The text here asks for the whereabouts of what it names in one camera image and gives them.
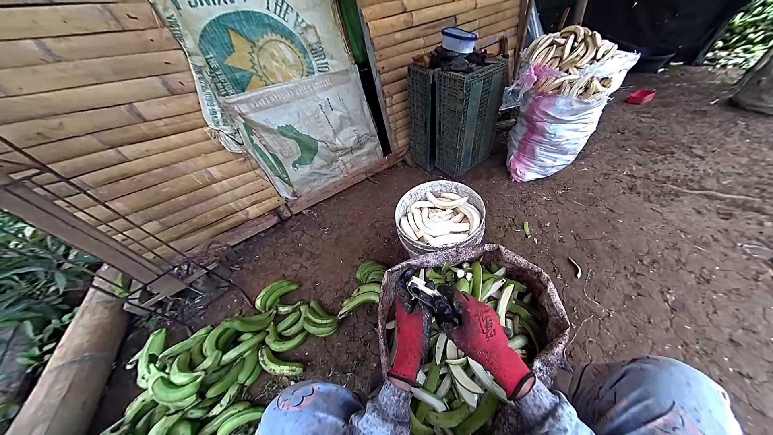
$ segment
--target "green plastic crate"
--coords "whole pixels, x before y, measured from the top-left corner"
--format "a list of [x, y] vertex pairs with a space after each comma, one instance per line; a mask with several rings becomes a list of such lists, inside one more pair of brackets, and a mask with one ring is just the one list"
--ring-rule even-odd
[[[434, 165], [449, 176], [460, 176], [491, 156], [506, 71], [507, 59], [493, 61], [470, 74], [435, 71], [438, 113]], [[410, 115], [413, 138], [413, 112]]]
[[408, 115], [410, 155], [426, 170], [434, 168], [435, 117], [433, 113], [434, 70], [408, 65]]

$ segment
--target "gray sleeve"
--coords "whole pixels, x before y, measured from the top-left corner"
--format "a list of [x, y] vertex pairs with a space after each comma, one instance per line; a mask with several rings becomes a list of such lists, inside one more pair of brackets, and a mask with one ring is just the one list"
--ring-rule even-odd
[[539, 379], [524, 397], [500, 409], [500, 414], [496, 422], [503, 429], [500, 433], [593, 435], [564, 394], [552, 393]]
[[408, 435], [411, 394], [385, 381], [379, 396], [349, 418], [347, 435]]

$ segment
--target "white plastic container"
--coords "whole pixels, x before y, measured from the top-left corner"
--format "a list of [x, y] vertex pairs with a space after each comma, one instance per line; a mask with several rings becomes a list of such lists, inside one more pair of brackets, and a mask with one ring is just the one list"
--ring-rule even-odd
[[[453, 245], [432, 246], [428, 243], [424, 243], [423, 241], [409, 238], [407, 235], [405, 235], [403, 229], [400, 228], [400, 218], [405, 216], [411, 204], [418, 200], [427, 199], [427, 192], [432, 192], [433, 194], [439, 194], [440, 192], [453, 192], [461, 197], [469, 197], [467, 202], [471, 205], [474, 205], [481, 214], [481, 224], [478, 229], [475, 230], [475, 232], [472, 233], [470, 237]], [[458, 246], [480, 244], [480, 242], [483, 240], [483, 233], [485, 232], [485, 205], [483, 204], [483, 199], [481, 199], [480, 195], [478, 195], [478, 193], [469, 186], [465, 186], [464, 184], [457, 183], [455, 181], [430, 181], [424, 184], [419, 184], [413, 189], [408, 190], [403, 195], [403, 197], [397, 201], [397, 207], [394, 209], [394, 221], [395, 226], [397, 226], [397, 238], [400, 239], [400, 243], [402, 244], [403, 248], [408, 251], [408, 255], [413, 258], [428, 252], [444, 251], [446, 249], [456, 248]]]
[[446, 27], [443, 29], [443, 48], [457, 53], [472, 53], [475, 49], [475, 41], [478, 35], [458, 27]]

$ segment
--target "white sack of plantains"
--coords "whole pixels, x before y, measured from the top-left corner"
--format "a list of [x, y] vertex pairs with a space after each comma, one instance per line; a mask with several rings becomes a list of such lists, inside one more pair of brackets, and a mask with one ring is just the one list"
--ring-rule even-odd
[[514, 85], [523, 99], [507, 146], [512, 180], [544, 178], [572, 163], [637, 60], [583, 26], [532, 42]]

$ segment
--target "person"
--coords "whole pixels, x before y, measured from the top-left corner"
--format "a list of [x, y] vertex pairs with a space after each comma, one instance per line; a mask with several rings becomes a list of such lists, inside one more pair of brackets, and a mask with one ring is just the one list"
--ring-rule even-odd
[[[494, 376], [512, 401], [500, 406], [496, 433], [741, 433], [727, 393], [687, 364], [657, 356], [586, 364], [565, 372], [563, 388], [556, 385], [558, 390], [551, 392], [507, 345], [491, 307], [458, 291], [453, 304], [461, 313], [461, 326], [438, 326]], [[269, 404], [257, 434], [410, 433], [410, 388], [420, 386], [417, 372], [429, 341], [431, 314], [399, 292], [395, 316], [397, 353], [377, 397], [363, 406], [340, 385], [299, 382]]]

